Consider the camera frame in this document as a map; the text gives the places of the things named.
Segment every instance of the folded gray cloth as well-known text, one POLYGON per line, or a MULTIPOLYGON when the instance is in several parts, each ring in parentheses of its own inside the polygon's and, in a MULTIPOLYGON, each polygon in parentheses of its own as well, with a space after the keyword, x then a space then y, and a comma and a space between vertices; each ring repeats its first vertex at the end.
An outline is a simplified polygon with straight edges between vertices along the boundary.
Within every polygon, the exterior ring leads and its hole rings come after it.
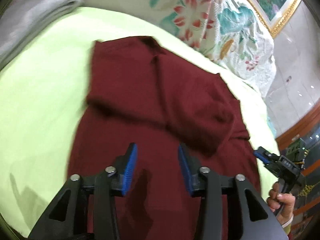
POLYGON ((17 0, 0 18, 0 71, 47 25, 82 0, 17 0))

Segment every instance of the silver screw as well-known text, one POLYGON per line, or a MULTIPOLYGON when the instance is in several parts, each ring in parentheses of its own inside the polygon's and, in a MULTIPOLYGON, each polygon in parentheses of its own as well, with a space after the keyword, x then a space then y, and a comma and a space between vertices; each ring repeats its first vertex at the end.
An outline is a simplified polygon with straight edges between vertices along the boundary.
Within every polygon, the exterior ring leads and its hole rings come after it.
POLYGON ((80 179, 80 176, 79 176, 78 174, 73 174, 73 175, 70 176, 70 179, 71 179, 72 181, 77 181, 77 180, 80 179))
POLYGON ((105 171, 107 173, 113 173, 116 171, 116 168, 114 166, 109 166, 109 167, 106 167, 105 171))
POLYGON ((201 167, 199 170, 201 173, 209 173, 210 172, 210 169, 208 167, 201 167))
POLYGON ((238 175, 236 175, 236 179, 239 180, 239 181, 244 181, 245 180, 245 176, 242 175, 242 174, 238 174, 238 175))

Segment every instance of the maroon shirt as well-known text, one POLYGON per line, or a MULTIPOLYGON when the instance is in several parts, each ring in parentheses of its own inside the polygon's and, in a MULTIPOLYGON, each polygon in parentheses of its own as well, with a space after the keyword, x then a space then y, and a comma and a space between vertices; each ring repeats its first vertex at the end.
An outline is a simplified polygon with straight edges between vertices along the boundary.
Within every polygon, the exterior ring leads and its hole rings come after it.
MULTIPOLYGON (((191 198, 178 163, 179 142, 202 165, 244 174, 260 191, 259 173, 240 104, 217 74, 161 48, 151 37, 97 42, 88 108, 79 124, 68 175, 93 175, 123 155, 138 160, 128 195, 116 198, 122 240, 193 239, 199 198, 191 198)), ((227 239, 224 199, 223 239, 227 239)))

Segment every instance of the light green tablecloth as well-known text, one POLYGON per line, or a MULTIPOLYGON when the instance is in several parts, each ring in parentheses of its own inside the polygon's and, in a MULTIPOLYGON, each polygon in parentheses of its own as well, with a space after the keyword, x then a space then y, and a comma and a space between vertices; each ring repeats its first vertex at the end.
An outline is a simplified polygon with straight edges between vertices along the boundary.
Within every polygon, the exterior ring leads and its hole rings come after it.
MULTIPOLYGON (((260 94, 166 31, 138 18, 79 8, 35 38, 0 72, 0 212, 27 236, 66 179, 68 156, 85 110, 95 40, 154 36, 211 73, 220 72, 241 110, 253 148, 279 153, 260 94)), ((276 181, 259 162, 262 197, 276 181)))

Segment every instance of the finger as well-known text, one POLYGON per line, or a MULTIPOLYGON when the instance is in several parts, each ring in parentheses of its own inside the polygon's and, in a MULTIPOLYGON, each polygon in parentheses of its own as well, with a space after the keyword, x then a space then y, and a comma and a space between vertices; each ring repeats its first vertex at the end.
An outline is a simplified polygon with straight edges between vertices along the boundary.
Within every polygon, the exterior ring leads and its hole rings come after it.
POLYGON ((293 213, 294 204, 296 201, 295 196, 292 196, 291 194, 278 194, 277 199, 284 203, 284 208, 281 212, 281 215, 283 217, 290 218, 293 213))
POLYGON ((272 199, 276 199, 277 198, 277 195, 278 195, 278 192, 274 191, 273 189, 271 189, 269 191, 269 196, 272 198, 272 199))
POLYGON ((279 192, 279 188, 280 188, 280 185, 279 185, 278 182, 276 182, 276 183, 273 184, 273 186, 272 186, 272 189, 273 189, 274 191, 276 191, 276 192, 279 192))
POLYGON ((272 198, 267 198, 267 204, 268 204, 268 206, 270 207, 270 208, 273 208, 273 209, 278 209, 278 208, 280 208, 280 204, 277 202, 277 201, 275 201, 275 200, 273 200, 272 198))

